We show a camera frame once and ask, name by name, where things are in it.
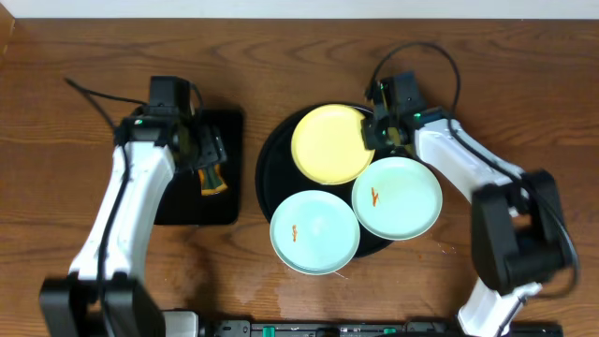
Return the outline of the yellow green sponge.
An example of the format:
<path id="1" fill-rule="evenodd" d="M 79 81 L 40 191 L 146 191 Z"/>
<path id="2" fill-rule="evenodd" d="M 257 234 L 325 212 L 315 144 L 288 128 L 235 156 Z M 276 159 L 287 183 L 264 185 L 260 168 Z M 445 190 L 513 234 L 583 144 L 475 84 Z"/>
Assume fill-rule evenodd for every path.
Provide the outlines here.
<path id="1" fill-rule="evenodd" d="M 221 174 L 221 165 L 216 164 L 200 169 L 198 172 L 202 196 L 218 195 L 228 189 Z"/>

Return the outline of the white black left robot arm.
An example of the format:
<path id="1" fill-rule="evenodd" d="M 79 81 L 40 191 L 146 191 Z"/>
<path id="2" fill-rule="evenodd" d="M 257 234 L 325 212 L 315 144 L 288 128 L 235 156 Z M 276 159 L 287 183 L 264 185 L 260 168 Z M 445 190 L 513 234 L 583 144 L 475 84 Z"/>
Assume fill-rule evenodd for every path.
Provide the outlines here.
<path id="1" fill-rule="evenodd" d="M 110 181 L 66 277 L 44 281 L 39 304 L 52 336 L 198 336 L 198 314 L 163 311 L 144 285 L 160 202 L 180 169 L 226 157 L 218 126 L 191 108 L 140 107 L 114 126 Z"/>

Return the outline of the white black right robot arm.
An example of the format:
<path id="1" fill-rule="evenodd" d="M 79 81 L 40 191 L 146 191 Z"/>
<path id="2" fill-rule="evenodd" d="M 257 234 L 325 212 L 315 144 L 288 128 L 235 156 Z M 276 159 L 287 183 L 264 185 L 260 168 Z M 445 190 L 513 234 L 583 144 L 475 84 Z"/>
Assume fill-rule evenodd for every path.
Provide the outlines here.
<path id="1" fill-rule="evenodd" d="M 457 319 L 466 336 L 506 336 L 528 299 L 560 270 L 579 277 L 557 184 L 545 170 L 526 172 L 470 137 L 453 110 L 430 108 L 415 84 L 375 81 L 362 124 L 368 148 L 409 146 L 471 204 L 472 260 L 478 279 Z"/>

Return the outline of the yellow plate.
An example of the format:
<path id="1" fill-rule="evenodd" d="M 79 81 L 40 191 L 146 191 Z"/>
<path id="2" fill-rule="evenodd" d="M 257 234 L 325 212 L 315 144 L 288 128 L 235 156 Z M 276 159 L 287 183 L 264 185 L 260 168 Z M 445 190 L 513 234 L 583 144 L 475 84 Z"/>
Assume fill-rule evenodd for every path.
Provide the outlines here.
<path id="1" fill-rule="evenodd" d="M 300 119 L 291 138 L 292 159 L 308 179 L 324 185 L 348 183 L 373 161 L 362 137 L 362 111 L 327 104 Z"/>

